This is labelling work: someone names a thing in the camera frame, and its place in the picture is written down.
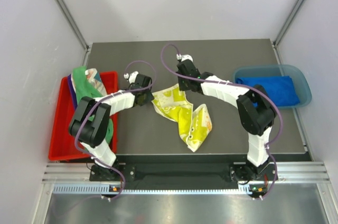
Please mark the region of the yellow patterned towel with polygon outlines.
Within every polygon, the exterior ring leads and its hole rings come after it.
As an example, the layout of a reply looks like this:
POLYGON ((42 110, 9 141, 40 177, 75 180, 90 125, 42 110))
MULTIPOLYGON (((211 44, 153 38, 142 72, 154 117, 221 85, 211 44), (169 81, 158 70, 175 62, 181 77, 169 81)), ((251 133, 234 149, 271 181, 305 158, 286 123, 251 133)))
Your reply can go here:
POLYGON ((213 127, 206 104, 194 108, 178 84, 152 95, 155 111, 162 117, 176 122, 180 139, 192 152, 196 152, 213 127))

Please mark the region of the blue towel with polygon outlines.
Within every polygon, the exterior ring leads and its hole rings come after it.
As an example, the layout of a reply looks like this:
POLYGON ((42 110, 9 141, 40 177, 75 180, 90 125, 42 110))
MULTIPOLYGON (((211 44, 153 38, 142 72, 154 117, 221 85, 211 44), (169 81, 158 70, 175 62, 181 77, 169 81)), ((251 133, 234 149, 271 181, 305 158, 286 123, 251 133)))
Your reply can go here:
POLYGON ((294 83, 289 76, 238 77, 235 82, 251 87, 255 85, 263 86, 268 97, 277 107, 294 106, 300 103, 294 83))

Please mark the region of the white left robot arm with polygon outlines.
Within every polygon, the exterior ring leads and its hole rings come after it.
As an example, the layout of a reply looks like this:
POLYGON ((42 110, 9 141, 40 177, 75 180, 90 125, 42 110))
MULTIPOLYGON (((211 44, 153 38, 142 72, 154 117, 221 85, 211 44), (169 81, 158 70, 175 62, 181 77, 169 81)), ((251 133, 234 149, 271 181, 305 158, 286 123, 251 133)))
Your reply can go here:
POLYGON ((151 93, 152 78, 137 71, 125 74, 129 82, 126 90, 120 90, 101 98, 83 97, 69 124, 69 134, 75 145, 80 143, 109 180, 119 176, 116 155, 106 141, 110 117, 122 110, 143 106, 154 99, 151 93))

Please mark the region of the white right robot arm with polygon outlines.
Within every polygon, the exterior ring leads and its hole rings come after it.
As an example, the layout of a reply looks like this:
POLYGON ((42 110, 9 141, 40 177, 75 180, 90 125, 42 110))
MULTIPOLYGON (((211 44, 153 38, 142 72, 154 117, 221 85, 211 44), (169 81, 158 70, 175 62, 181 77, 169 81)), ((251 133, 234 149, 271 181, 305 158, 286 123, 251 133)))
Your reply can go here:
POLYGON ((241 125, 248 133, 249 150, 244 166, 247 180, 257 180, 266 173, 269 155, 266 152, 276 113, 271 103, 260 95, 266 95, 261 85, 254 90, 234 86, 217 76, 200 73, 190 55, 177 56, 177 74, 181 91, 190 90, 233 105, 238 110, 241 125))

